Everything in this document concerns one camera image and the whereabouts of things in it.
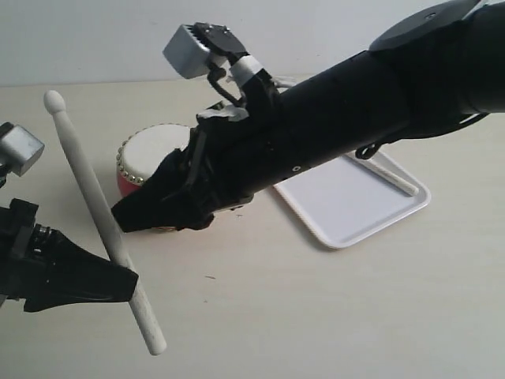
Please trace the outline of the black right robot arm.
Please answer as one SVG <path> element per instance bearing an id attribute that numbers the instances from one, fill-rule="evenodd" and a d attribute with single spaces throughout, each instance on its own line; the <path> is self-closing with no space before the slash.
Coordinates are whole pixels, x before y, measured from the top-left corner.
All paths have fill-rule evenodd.
<path id="1" fill-rule="evenodd" d="M 184 24 L 164 49 L 184 78 L 241 95 L 201 111 L 189 142 L 111 211 L 125 232 L 201 230 L 216 212 L 345 153 L 438 137 L 504 110 L 504 5 L 448 1 L 407 17 L 367 50 L 280 91 L 228 27 Z"/>

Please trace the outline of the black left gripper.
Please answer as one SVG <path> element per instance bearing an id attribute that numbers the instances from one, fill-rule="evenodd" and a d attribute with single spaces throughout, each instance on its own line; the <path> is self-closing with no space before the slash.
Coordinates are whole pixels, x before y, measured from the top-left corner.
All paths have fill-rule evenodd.
<path id="1" fill-rule="evenodd" d="M 18 198 L 1 208 L 1 302 L 36 313 L 79 303 L 128 302 L 138 274 L 36 222 L 39 206 Z"/>

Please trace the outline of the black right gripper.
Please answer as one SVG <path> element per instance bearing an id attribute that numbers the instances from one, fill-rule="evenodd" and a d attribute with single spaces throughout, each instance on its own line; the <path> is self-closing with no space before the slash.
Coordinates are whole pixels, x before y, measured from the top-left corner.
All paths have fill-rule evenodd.
<path id="1" fill-rule="evenodd" d="M 266 187 L 354 150 L 350 129 L 340 126 L 355 110 L 355 87 L 345 82 L 354 68 L 347 59 L 280 92 L 256 59 L 234 60 L 240 105 L 231 115 L 199 115 L 186 153 L 173 150 L 112 207 L 118 226 L 125 233 L 203 230 L 214 212 L 247 204 Z"/>

